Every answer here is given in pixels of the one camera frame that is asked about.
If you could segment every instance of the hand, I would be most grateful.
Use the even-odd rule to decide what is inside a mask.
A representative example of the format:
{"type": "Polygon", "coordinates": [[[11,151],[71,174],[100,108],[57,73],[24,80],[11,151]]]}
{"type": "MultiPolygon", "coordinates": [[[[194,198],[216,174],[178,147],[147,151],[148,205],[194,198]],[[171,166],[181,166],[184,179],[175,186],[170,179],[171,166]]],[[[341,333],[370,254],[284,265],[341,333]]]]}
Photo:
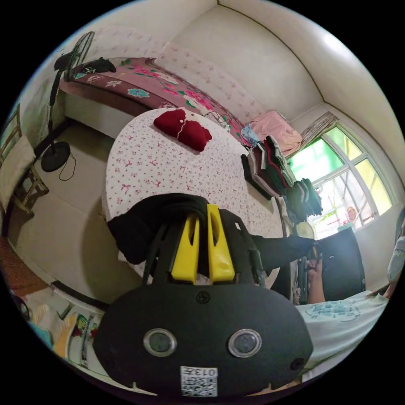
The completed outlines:
{"type": "Polygon", "coordinates": [[[312,259],[309,261],[308,275],[310,278],[322,277],[322,254],[319,255],[319,259],[312,259]]]}

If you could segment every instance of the ceiling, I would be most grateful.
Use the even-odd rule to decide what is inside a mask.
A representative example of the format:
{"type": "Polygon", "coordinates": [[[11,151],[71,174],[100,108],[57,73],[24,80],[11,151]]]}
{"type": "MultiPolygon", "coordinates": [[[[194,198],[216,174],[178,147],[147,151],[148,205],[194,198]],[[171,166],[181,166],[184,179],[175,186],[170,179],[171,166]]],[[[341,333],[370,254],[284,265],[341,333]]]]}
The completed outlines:
{"type": "Polygon", "coordinates": [[[395,114],[365,66],[336,37],[285,7],[262,0],[220,0],[279,37],[307,68],[325,102],[344,112],[380,144],[405,180],[405,141],[395,114]]]}

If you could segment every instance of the pink blanket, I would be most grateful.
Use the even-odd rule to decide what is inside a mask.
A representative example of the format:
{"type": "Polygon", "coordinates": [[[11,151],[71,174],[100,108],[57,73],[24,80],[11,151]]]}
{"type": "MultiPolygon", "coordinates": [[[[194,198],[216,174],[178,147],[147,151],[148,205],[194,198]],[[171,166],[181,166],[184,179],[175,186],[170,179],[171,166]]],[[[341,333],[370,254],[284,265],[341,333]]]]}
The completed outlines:
{"type": "Polygon", "coordinates": [[[299,150],[301,135],[284,120],[277,111],[269,111],[255,118],[250,126],[260,140],[271,135],[280,146],[284,156],[289,156],[299,150]]]}
{"type": "Polygon", "coordinates": [[[78,73],[75,82],[119,94],[152,109],[174,106],[204,116],[213,113],[222,117],[221,120],[225,118],[231,125],[231,135],[247,144],[240,135],[243,125],[228,110],[182,78],[154,65],[152,59],[129,58],[111,62],[115,64],[116,72],[78,73]]]}

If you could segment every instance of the electric fan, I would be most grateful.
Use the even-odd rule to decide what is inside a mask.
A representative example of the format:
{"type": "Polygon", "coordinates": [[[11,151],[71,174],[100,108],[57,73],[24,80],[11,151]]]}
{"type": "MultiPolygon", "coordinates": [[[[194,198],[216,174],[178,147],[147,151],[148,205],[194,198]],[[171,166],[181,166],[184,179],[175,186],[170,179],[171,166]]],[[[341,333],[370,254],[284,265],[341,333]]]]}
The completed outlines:
{"type": "MultiPolygon", "coordinates": [[[[49,99],[49,134],[51,134],[53,130],[52,108],[55,104],[56,96],[59,91],[60,78],[63,72],[66,72],[64,77],[66,81],[71,81],[74,79],[77,72],[80,70],[81,65],[83,64],[84,58],[86,57],[90,45],[93,41],[94,34],[94,31],[90,31],[84,34],[76,42],[76,45],[71,52],[62,55],[55,62],[54,69],[58,72],[56,73],[56,77],[52,85],[51,97],[49,99]]],[[[42,156],[42,170],[44,172],[53,172],[55,170],[58,170],[67,162],[69,156],[70,146],[67,142],[54,143],[54,141],[52,140],[52,143],[42,156]]]]}

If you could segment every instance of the table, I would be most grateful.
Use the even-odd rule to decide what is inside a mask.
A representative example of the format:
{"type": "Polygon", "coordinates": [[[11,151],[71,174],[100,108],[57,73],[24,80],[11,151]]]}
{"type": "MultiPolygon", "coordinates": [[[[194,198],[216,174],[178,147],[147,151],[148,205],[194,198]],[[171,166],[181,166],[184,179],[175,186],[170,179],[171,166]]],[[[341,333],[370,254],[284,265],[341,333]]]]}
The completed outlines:
{"type": "MultiPolygon", "coordinates": [[[[106,220],[151,195],[187,193],[235,213],[254,235],[281,238],[275,200],[267,201],[245,181],[240,156],[246,149],[224,128],[199,116],[212,140],[203,152],[193,151],[153,125],[165,111],[159,108],[135,117],[115,140],[102,195],[106,220]]],[[[131,266],[143,273],[143,265],[131,266]]]]}

